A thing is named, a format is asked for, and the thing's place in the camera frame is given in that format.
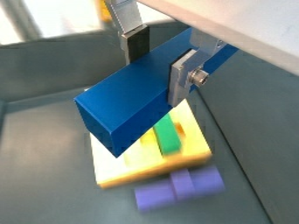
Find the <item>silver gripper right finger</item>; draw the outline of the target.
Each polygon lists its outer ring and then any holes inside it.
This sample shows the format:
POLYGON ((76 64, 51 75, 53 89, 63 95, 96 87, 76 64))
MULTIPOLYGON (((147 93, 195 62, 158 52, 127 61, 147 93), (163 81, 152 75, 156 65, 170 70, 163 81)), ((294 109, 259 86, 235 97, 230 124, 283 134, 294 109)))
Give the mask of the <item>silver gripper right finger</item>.
POLYGON ((171 65, 168 104, 172 107, 186 99, 192 85, 199 87, 206 83, 210 73, 203 70, 204 63, 227 44, 198 29, 191 30, 190 42, 198 49, 184 52, 171 65))

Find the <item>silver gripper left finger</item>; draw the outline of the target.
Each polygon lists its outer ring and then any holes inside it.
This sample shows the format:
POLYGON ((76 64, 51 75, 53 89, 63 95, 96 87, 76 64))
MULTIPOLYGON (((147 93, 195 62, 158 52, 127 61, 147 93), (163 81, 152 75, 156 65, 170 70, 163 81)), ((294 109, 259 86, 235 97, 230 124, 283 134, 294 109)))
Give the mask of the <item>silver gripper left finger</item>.
POLYGON ((104 0, 116 25, 120 47, 130 64, 150 52, 150 27, 143 23, 136 0, 104 0))

